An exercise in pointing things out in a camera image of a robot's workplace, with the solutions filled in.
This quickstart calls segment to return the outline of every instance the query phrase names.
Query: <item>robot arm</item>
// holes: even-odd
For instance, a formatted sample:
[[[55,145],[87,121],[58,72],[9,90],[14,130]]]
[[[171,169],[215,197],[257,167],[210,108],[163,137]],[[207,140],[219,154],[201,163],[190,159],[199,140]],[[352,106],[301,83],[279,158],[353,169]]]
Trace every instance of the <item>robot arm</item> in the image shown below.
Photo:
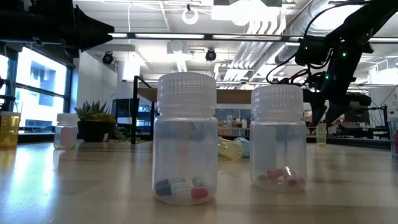
[[[326,37],[306,35],[300,40],[300,47],[295,61],[298,65],[312,67],[330,61],[327,72],[320,76],[308,75],[306,80],[310,86],[319,90],[312,93],[304,90],[304,101],[312,106],[313,122],[318,123],[325,110],[325,100],[329,100],[330,109],[326,114],[326,122],[330,124],[349,109],[352,101],[362,106],[371,104],[370,97],[360,93],[348,93],[362,53],[373,53],[369,39],[397,12],[398,1],[373,0],[365,4],[344,23]]]

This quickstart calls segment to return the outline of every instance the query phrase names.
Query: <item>yellow container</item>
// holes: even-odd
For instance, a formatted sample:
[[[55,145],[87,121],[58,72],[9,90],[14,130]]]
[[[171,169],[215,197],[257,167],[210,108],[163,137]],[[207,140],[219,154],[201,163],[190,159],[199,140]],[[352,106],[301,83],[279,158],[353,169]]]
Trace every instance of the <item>yellow container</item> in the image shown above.
[[[0,112],[0,149],[17,147],[20,113]]]

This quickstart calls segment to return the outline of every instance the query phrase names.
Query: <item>window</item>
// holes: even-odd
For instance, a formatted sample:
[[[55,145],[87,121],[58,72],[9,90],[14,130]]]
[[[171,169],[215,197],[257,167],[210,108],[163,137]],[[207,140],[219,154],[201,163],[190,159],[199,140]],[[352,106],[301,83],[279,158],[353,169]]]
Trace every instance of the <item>window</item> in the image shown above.
[[[0,77],[2,79],[7,79],[8,76],[8,58],[0,55]],[[0,95],[6,94],[6,86],[3,85],[0,89]]]
[[[66,76],[66,66],[32,50],[18,56],[17,83],[64,95]]]
[[[16,103],[21,113],[20,127],[25,132],[48,132],[57,125],[57,114],[63,113],[68,69],[33,50],[23,48],[18,55]]]

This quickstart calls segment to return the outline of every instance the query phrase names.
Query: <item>security camera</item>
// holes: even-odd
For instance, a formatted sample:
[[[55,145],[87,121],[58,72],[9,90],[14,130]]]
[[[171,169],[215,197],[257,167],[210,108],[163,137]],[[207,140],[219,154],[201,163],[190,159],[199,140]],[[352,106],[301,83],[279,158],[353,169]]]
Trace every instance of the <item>security camera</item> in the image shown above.
[[[206,53],[206,61],[212,62],[216,60],[217,54],[214,49],[208,49]]]
[[[112,56],[112,52],[105,52],[105,55],[102,58],[102,62],[105,65],[111,65],[114,62],[114,57]]]

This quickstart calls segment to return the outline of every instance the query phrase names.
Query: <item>succulent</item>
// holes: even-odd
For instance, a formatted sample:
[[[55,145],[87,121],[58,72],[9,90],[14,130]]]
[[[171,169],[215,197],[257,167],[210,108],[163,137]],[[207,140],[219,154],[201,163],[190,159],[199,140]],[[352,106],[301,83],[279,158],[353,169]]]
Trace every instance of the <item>succulent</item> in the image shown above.
[[[83,103],[81,108],[75,108],[75,111],[81,121],[107,121],[116,122],[114,116],[109,113],[109,106],[105,109],[106,102],[100,106],[100,101],[90,105],[87,101]]]

